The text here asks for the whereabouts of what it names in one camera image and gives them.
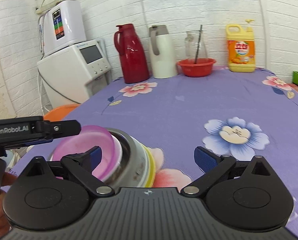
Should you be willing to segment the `person's left hand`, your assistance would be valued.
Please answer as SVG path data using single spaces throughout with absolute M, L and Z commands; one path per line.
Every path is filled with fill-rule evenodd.
M 2 186 L 10 186 L 16 181 L 16 179 L 17 179 L 17 176 L 5 172 L 2 178 Z M 9 225 L 8 219 L 4 214 L 3 206 L 2 206 L 5 195 L 6 195 L 6 192 L 3 190 L 0 190 L 0 238 L 5 236 L 10 230 L 10 225 Z

